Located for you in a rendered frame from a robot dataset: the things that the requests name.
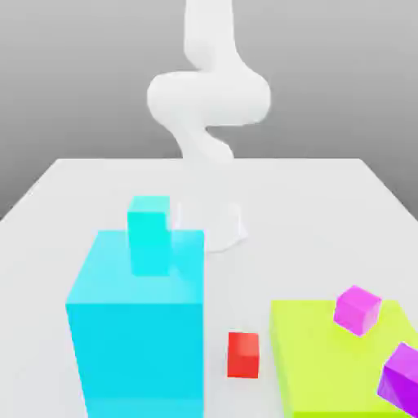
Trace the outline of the small cyan cube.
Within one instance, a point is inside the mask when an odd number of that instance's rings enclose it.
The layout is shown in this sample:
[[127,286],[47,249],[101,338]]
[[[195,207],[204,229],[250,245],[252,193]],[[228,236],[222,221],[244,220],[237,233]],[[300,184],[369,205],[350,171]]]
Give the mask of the small cyan cube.
[[127,212],[131,270],[136,276],[168,276],[171,266],[170,197],[135,196]]

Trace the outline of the small red cube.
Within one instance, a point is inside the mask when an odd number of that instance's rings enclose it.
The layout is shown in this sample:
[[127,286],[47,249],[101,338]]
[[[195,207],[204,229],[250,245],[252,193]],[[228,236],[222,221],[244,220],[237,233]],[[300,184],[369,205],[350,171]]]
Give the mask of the small red cube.
[[227,377],[257,379],[260,369],[260,342],[257,333],[229,333]]

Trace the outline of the small pink cube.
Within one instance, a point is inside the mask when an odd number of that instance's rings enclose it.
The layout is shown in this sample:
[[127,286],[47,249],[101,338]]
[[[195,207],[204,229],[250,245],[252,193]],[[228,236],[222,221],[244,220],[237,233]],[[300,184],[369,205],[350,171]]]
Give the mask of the small pink cube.
[[333,320],[356,336],[363,336],[378,321],[381,303],[379,296],[353,285],[338,296]]

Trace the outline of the small purple cube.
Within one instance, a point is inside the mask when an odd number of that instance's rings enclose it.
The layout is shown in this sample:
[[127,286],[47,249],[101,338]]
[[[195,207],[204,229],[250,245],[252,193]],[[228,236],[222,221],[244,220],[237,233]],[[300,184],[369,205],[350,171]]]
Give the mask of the small purple cube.
[[377,394],[418,418],[418,349],[398,345],[383,366]]

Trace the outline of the large cyan box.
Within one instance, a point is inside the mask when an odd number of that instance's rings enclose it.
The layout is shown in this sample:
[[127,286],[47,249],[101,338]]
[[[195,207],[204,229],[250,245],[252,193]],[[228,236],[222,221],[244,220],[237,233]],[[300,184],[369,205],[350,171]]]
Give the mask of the large cyan box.
[[203,418],[204,236],[173,233],[171,272],[135,276],[127,233],[97,234],[65,308],[88,418]]

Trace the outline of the large yellow-green box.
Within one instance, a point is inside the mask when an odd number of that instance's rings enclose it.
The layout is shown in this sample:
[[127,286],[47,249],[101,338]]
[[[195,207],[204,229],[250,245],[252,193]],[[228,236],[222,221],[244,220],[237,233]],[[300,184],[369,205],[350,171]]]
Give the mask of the large yellow-green box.
[[411,418],[378,396],[384,363],[418,331],[401,305],[386,300],[364,336],[333,320],[332,300],[274,300],[270,340],[284,418]]

